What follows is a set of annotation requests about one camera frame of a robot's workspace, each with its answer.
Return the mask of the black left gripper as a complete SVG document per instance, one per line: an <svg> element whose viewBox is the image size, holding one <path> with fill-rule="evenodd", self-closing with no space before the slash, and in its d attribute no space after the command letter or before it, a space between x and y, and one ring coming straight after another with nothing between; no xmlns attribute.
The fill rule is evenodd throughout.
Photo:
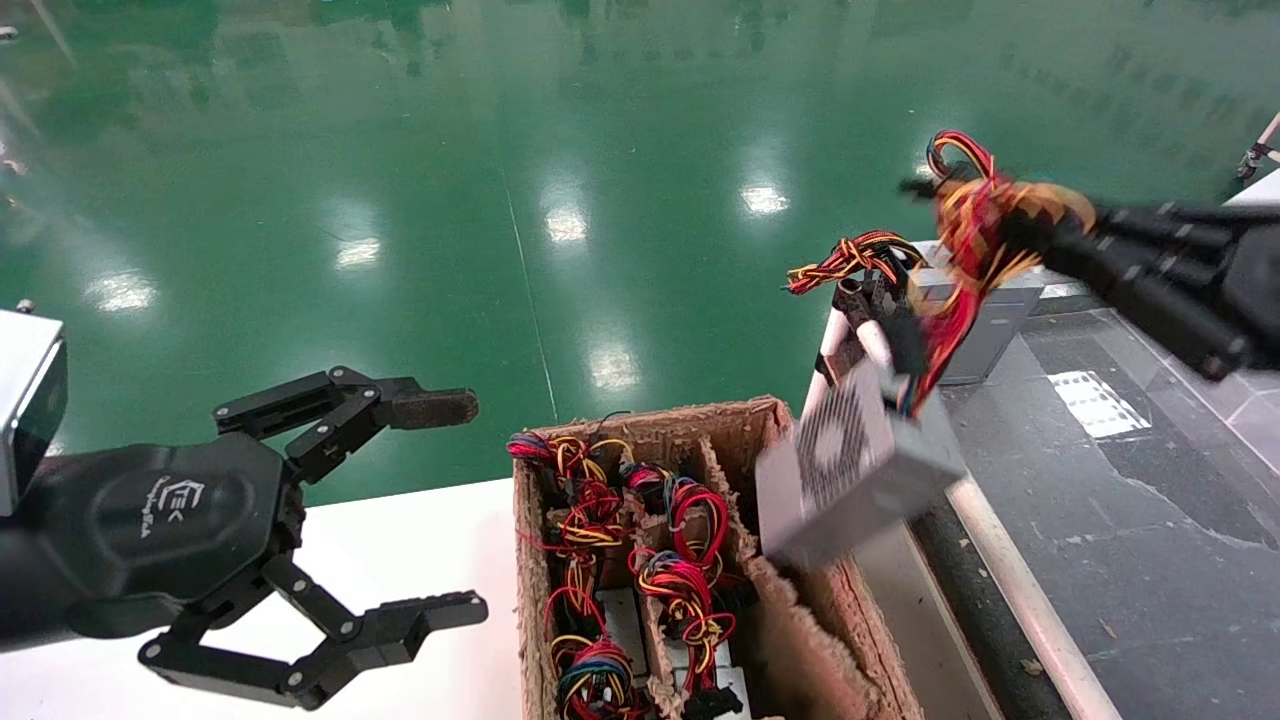
<svg viewBox="0 0 1280 720"><path fill-rule="evenodd" d="M411 664L433 632L484 623L475 591L355 615L289 557L315 484L384 429L461 427L465 387L334 366L219 405L220 437L45 461L18 507L20 641L120 639L169 626L138 661L173 685L315 711L362 673ZM264 442L298 429L283 457ZM269 593L323 634L292 662L205 646Z"/></svg>

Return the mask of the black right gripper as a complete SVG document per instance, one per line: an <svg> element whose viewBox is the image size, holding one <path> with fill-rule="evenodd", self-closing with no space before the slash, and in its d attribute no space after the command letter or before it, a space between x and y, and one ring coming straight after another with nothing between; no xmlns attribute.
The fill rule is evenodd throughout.
<svg viewBox="0 0 1280 720"><path fill-rule="evenodd" d="M1053 232L1041 256L1185 366L1220 382L1248 366L1279 368L1279 225L1262 224L1261 204L1097 205L1085 234ZM1222 299L1236 323L1211 302L1204 264L1158 249L1234 249Z"/></svg>

